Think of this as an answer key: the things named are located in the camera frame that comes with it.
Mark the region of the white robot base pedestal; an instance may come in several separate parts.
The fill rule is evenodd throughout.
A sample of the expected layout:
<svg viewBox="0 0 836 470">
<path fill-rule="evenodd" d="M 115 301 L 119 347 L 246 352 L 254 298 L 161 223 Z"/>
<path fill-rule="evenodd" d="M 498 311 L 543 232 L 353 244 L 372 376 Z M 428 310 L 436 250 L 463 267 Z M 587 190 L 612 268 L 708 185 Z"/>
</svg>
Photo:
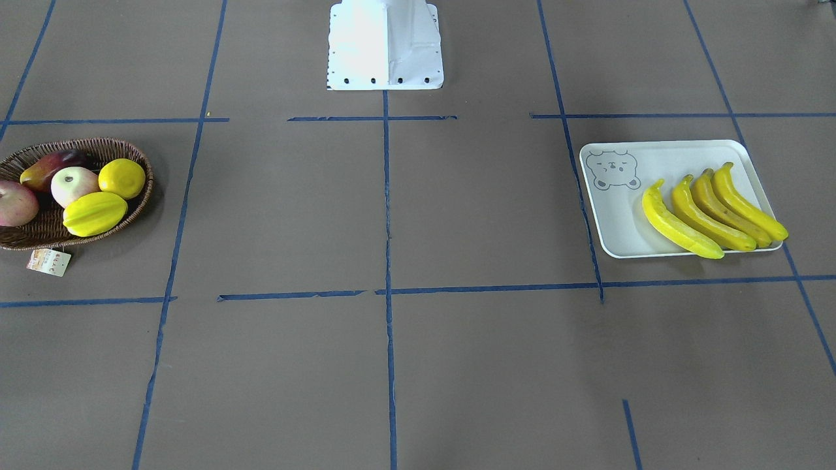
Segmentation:
<svg viewBox="0 0 836 470">
<path fill-rule="evenodd" d="M 443 87 L 439 15 L 427 1 L 335 3 L 328 40 L 329 90 Z"/>
</svg>

